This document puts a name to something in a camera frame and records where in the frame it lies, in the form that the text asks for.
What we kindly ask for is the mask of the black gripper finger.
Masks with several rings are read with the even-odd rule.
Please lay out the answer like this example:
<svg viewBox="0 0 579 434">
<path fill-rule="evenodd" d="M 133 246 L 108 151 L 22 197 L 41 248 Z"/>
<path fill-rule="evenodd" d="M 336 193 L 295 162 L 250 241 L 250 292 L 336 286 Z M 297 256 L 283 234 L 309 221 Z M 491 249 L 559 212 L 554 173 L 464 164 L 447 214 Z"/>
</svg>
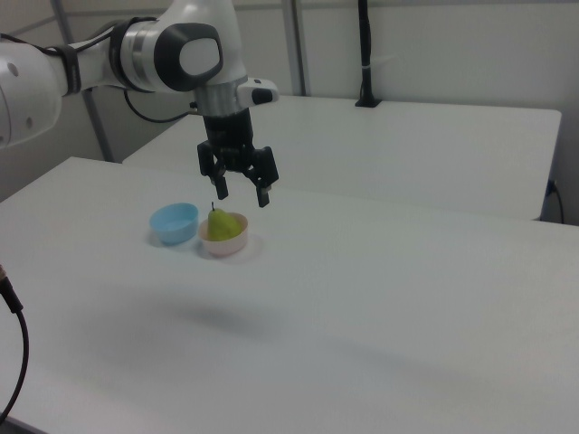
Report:
<svg viewBox="0 0 579 434">
<path fill-rule="evenodd" d="M 269 191 L 279 180 L 273 152 L 269 146 L 253 149 L 249 154 L 249 162 L 242 172 L 250 179 L 256 188 L 258 205 L 264 208 L 270 203 Z"/>
<path fill-rule="evenodd" d="M 228 187 L 224 178 L 225 166 L 221 159 L 214 155 L 212 146 L 208 141 L 197 146 L 200 173 L 207 176 L 215 187 L 217 198 L 223 200 L 228 196 Z"/>
</svg>

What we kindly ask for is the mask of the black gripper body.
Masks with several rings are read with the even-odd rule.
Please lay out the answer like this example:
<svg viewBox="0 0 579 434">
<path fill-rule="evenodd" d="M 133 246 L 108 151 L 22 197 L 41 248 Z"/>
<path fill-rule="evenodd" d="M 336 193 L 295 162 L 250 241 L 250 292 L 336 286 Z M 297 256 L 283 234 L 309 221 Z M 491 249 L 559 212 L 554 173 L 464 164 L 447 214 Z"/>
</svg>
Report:
<svg viewBox="0 0 579 434">
<path fill-rule="evenodd" d="M 226 171 L 243 173 L 252 165 L 253 131 L 250 111 L 225 117 L 203 117 L 207 141 L 202 143 L 202 172 L 214 173 L 220 164 Z"/>
</svg>

